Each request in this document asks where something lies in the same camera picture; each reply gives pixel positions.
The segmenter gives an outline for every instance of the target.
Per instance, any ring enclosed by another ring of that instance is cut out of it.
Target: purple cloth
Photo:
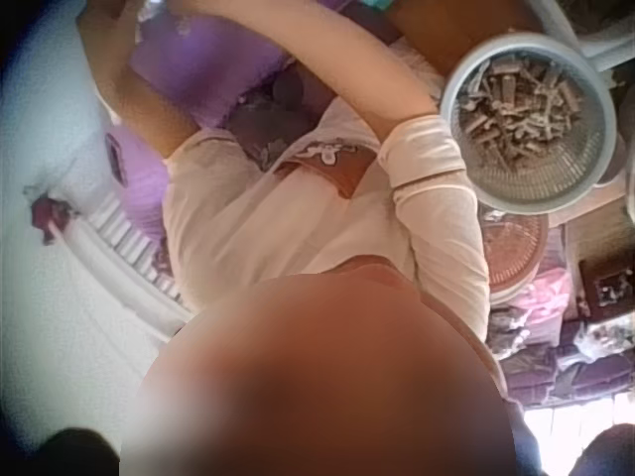
[[[125,126],[107,131],[119,144],[127,186],[116,182],[128,218],[148,238],[160,242],[163,226],[163,197],[168,187],[168,171],[161,155]]]
[[[339,9],[348,0],[320,0]],[[262,36],[217,17],[188,19],[186,35],[161,14],[142,26],[133,68],[206,127],[219,127],[241,94],[280,70],[288,55]]]
[[[320,0],[340,9],[350,0]],[[175,19],[162,14],[144,23],[143,42],[133,68],[158,91],[205,127],[220,127],[239,97],[288,60],[281,49],[234,23],[191,18],[190,31],[178,33]],[[161,241],[163,197],[168,184],[160,155],[124,126],[109,131],[119,143],[127,186],[120,197],[130,220],[149,238]]]

